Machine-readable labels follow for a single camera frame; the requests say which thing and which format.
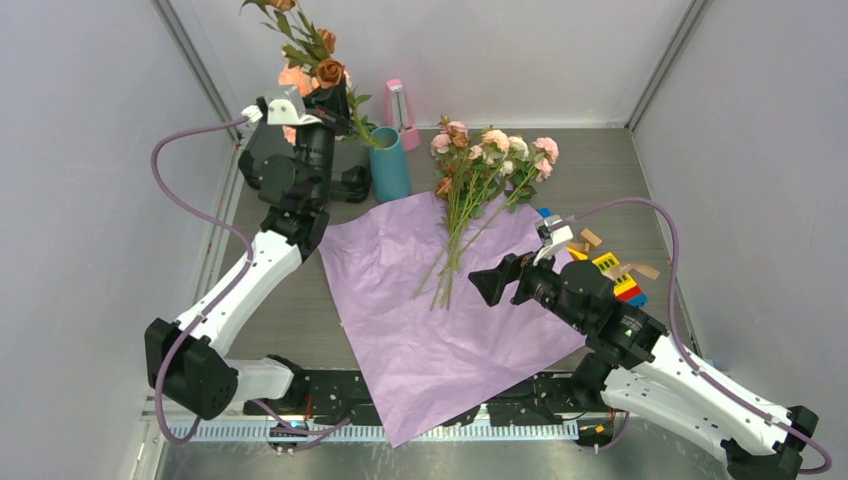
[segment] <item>black box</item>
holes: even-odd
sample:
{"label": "black box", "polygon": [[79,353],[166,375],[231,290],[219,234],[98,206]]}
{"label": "black box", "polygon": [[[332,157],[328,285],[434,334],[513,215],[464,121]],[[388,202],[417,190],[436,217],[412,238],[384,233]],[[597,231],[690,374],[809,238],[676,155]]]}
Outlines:
{"label": "black box", "polygon": [[[259,162],[277,154],[294,154],[292,145],[283,135],[283,127],[259,124],[239,156],[239,170],[251,188],[259,189],[259,179],[247,172],[258,172]],[[370,191],[371,165],[368,147],[350,140],[337,140],[333,153],[330,200],[360,203],[368,198]]]}

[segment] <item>wrapping paper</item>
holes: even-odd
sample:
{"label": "wrapping paper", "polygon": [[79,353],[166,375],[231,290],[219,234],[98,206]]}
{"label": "wrapping paper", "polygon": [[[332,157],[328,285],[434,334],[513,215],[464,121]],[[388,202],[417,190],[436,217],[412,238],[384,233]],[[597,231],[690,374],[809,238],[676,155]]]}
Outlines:
{"label": "wrapping paper", "polygon": [[[490,204],[487,215],[498,202]],[[447,240],[444,203],[422,193],[327,228],[319,247],[342,326],[389,441],[397,447],[544,370],[584,338],[538,303],[489,308],[468,273],[541,246],[529,205],[502,213],[462,256],[450,310],[430,310],[440,265],[413,294]],[[475,220],[466,239],[485,223]],[[557,270],[569,261],[563,250]]]}

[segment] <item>gray wall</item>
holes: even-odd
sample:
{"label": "gray wall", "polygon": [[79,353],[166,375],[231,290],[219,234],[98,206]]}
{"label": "gray wall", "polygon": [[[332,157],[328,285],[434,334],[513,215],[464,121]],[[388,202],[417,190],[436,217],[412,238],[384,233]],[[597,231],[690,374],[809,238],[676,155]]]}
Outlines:
{"label": "gray wall", "polygon": [[[127,478],[142,333],[187,305],[208,232],[148,156],[216,119],[149,2],[2,2],[0,61],[2,477]],[[211,210],[231,151],[178,143],[166,180]]]}
{"label": "gray wall", "polygon": [[834,479],[848,478],[846,18],[842,0],[713,2],[636,134],[680,228],[704,351],[816,411]]}
{"label": "gray wall", "polygon": [[[400,78],[420,125],[623,125],[690,0],[303,0],[336,58],[382,105]],[[285,37],[242,2],[172,0],[240,111],[276,81]]]}

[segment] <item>pink tape dispenser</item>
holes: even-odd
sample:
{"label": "pink tape dispenser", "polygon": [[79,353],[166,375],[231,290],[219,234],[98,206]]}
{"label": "pink tape dispenser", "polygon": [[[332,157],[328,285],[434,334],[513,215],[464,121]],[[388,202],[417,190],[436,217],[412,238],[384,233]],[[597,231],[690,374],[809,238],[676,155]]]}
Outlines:
{"label": "pink tape dispenser", "polygon": [[400,133],[403,151],[408,152],[421,144],[418,127],[412,118],[412,109],[406,99],[406,91],[400,80],[395,78],[386,82],[383,99],[383,125],[394,127]]}

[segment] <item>teal vase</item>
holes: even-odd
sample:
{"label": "teal vase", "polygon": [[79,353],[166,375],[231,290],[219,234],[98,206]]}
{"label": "teal vase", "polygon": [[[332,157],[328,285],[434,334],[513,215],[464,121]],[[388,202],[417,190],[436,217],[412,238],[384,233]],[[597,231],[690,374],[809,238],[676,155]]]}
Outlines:
{"label": "teal vase", "polygon": [[386,203],[412,195],[409,165],[400,133],[392,127],[380,127],[373,135],[382,147],[371,147],[371,177],[377,201]]}

